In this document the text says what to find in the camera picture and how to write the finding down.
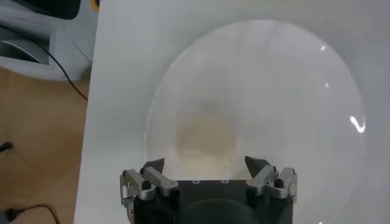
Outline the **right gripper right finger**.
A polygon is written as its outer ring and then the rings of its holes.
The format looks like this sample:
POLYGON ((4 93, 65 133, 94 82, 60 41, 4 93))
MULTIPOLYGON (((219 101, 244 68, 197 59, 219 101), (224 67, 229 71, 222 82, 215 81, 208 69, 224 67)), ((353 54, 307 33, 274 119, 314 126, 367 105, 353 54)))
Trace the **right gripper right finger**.
POLYGON ((285 167, 279 172, 267 160, 251 156, 245 156, 244 161, 251 175, 246 185, 255 192, 256 196, 267 192, 274 199, 290 198, 293 203, 297 203, 297 172, 295 169, 285 167))

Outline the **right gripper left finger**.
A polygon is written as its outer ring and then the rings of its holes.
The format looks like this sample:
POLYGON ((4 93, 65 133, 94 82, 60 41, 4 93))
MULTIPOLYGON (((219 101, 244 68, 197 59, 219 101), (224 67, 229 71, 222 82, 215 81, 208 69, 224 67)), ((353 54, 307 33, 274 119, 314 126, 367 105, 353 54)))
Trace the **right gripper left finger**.
POLYGON ((174 198, 179 182, 162 174, 165 159, 148 161, 137 172, 135 169, 123 170, 119 176, 121 204, 125 207, 130 223, 135 223, 134 201, 151 201, 157 194, 165 198, 174 198))

